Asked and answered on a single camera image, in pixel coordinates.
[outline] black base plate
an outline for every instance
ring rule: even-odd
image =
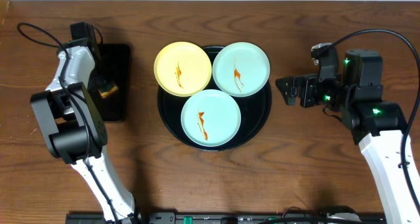
[[[203,47],[211,63],[223,46]],[[213,77],[205,89],[220,90]],[[221,146],[208,147],[198,145],[185,134],[181,126],[182,107],[189,97],[177,97],[167,93],[161,87],[157,90],[157,105],[160,116],[168,130],[181,142],[194,148],[208,151],[222,151],[240,146],[251,140],[267,121],[271,109],[271,87],[267,82],[265,86],[254,95],[249,97],[232,97],[241,110],[241,125],[236,135],[227,143]]]
[[[290,211],[285,217],[312,217],[311,212]],[[387,220],[383,213],[358,213],[362,223],[386,224]],[[148,220],[141,220],[141,224],[185,224],[184,219],[191,217],[191,224],[259,224],[273,218],[281,218],[282,214],[205,214],[189,213],[175,214],[171,212],[151,213]],[[102,214],[67,214],[66,224],[105,224]]]
[[[104,67],[118,86],[118,91],[106,98],[100,96],[98,89],[89,90],[89,93],[104,121],[123,122],[127,114],[130,47],[126,44],[102,44],[99,45],[99,51]]]

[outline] green connector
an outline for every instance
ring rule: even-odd
[[[277,217],[269,217],[268,218],[269,221],[274,220],[274,219],[277,219]]]
[[[184,224],[192,224],[192,217],[184,217]]]

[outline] green led light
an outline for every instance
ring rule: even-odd
[[[374,108],[374,109],[373,109],[373,113],[376,115],[376,114],[381,113],[381,111],[380,111],[379,109],[377,109],[377,108]]]

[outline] yellow plate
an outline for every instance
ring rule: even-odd
[[[159,52],[154,72],[157,82],[166,92],[187,97],[207,86],[211,78],[211,63],[197,45],[176,42]]]

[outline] plate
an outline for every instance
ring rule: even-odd
[[[159,52],[154,73],[160,87],[166,92],[187,97],[207,86],[211,78],[211,62],[201,47],[176,42]]]
[[[214,60],[223,46],[203,47],[210,60]],[[205,89],[220,90],[213,78]],[[264,126],[271,109],[271,87],[267,82],[265,86],[249,97],[233,97],[241,111],[241,125],[236,135],[227,143],[220,146],[203,146],[192,141],[184,132],[180,115],[188,97],[174,96],[161,87],[157,90],[157,107],[162,122],[172,135],[180,142],[207,151],[222,151],[236,148],[250,141]]]
[[[260,91],[269,75],[267,55],[252,43],[233,43],[225,47],[213,63],[215,83],[235,97],[247,97]]]
[[[241,111],[236,101],[216,89],[190,97],[181,112],[181,125],[193,142],[203,146],[227,143],[238,132]]]

